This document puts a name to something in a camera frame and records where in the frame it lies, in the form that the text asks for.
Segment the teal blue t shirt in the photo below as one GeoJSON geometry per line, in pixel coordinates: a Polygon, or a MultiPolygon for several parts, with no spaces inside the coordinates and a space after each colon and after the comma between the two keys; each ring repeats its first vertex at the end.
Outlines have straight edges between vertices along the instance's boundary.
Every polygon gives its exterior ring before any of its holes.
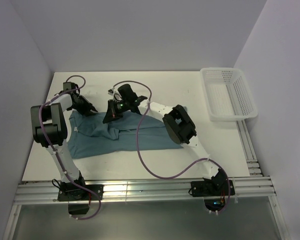
{"type": "MultiPolygon", "coordinates": [[[[73,159],[137,150],[137,126],[142,116],[128,111],[119,120],[103,123],[105,114],[83,116],[77,111],[71,113],[71,136],[67,145],[73,159]]],[[[170,139],[163,122],[148,115],[140,125],[138,140],[141,151],[182,148],[170,139]]]]}

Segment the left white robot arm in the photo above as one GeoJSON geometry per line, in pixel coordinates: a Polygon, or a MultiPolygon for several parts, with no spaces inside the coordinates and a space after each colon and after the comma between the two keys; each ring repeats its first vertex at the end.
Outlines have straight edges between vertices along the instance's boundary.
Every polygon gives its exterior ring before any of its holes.
{"type": "Polygon", "coordinates": [[[30,108],[32,136],[41,144],[54,160],[60,174],[60,182],[52,180],[59,192],[74,200],[97,196],[88,189],[80,170],[75,165],[68,149],[68,129],[65,111],[75,110],[89,117],[97,113],[95,107],[79,90],[66,90],[56,94],[51,100],[30,108]]]}

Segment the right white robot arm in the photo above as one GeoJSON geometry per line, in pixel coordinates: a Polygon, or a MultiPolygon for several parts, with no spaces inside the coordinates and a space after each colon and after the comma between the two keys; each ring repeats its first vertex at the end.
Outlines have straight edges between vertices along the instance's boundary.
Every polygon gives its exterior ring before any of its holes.
{"type": "Polygon", "coordinates": [[[176,106],[163,105],[151,101],[150,98],[143,95],[132,100],[121,99],[120,101],[116,101],[111,99],[108,101],[107,112],[103,123],[106,124],[117,121],[121,119],[123,113],[127,111],[139,115],[141,114],[141,119],[136,129],[136,150],[141,164],[148,173],[161,180],[170,180],[181,176],[196,163],[203,162],[203,179],[207,191],[212,195],[217,195],[223,190],[224,186],[226,186],[228,195],[231,194],[231,184],[226,171],[217,162],[210,159],[210,156],[197,136],[194,122],[183,106],[179,104],[176,106]],[[188,150],[195,157],[195,161],[180,173],[170,177],[159,176],[152,172],[142,159],[139,146],[139,129],[147,114],[161,121],[170,139],[177,145],[188,150]]]}

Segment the white perforated plastic basket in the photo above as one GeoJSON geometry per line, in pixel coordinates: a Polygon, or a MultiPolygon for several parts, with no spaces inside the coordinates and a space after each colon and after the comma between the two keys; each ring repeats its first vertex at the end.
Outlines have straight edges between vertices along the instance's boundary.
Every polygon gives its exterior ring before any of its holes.
{"type": "Polygon", "coordinates": [[[257,106],[242,70],[208,67],[200,70],[209,119],[235,122],[258,116],[257,106]]]}

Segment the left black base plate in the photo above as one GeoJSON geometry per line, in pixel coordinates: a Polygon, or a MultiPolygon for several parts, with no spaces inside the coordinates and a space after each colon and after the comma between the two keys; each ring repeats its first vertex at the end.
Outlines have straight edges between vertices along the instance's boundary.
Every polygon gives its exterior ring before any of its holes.
{"type": "Polygon", "coordinates": [[[104,186],[102,184],[88,184],[85,186],[94,194],[85,191],[81,188],[72,187],[72,189],[66,191],[60,191],[57,196],[58,202],[69,202],[69,201],[98,201],[102,200],[104,193],[104,186]]]}

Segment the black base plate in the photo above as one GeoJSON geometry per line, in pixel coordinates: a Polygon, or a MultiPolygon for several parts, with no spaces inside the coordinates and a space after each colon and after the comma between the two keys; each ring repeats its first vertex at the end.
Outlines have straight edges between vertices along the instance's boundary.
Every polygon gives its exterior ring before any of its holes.
{"type": "Polygon", "coordinates": [[[228,186],[228,181],[223,181],[217,183],[216,181],[204,179],[196,180],[190,182],[190,194],[193,197],[217,197],[221,195],[234,196],[236,194],[233,181],[229,181],[230,190],[228,186]]]}
{"type": "Polygon", "coordinates": [[[102,184],[88,184],[85,186],[94,194],[85,191],[81,188],[72,187],[72,189],[66,191],[60,191],[57,196],[58,202],[69,202],[69,201],[98,201],[102,200],[104,193],[104,186],[102,184]]]}

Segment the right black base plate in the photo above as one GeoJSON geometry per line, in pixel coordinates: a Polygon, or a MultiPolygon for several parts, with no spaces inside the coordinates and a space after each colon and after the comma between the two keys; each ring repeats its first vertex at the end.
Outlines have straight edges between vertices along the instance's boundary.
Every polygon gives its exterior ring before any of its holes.
{"type": "Polygon", "coordinates": [[[228,181],[223,181],[217,183],[216,181],[204,179],[196,180],[190,182],[190,194],[193,197],[217,197],[221,195],[234,196],[236,194],[233,181],[229,181],[230,190],[228,186],[228,181]]]}

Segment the aluminium rail frame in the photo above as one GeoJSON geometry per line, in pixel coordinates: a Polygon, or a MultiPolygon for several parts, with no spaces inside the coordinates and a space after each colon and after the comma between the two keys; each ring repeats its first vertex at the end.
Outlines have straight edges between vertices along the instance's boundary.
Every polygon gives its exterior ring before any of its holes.
{"type": "MultiPolygon", "coordinates": [[[[268,197],[270,209],[281,240],[291,238],[284,220],[277,193],[270,176],[265,176],[259,165],[250,134],[244,120],[234,122],[245,156],[245,167],[249,170],[247,177],[232,177],[235,195],[233,201],[239,198],[268,197]]],[[[133,163],[134,169],[129,172],[123,167],[122,161],[116,161],[118,153],[102,156],[76,159],[74,163],[84,175],[88,185],[103,185],[104,203],[116,202],[151,202],[177,201],[190,199],[188,190],[192,181],[202,181],[203,177],[186,176],[173,179],[159,179],[153,176],[140,177],[137,173],[143,166],[139,163],[137,154],[123,152],[124,159],[133,163]]],[[[11,240],[15,234],[19,214],[23,205],[58,204],[57,190],[46,180],[25,180],[18,185],[12,209],[5,228],[3,239],[11,240]]]]}

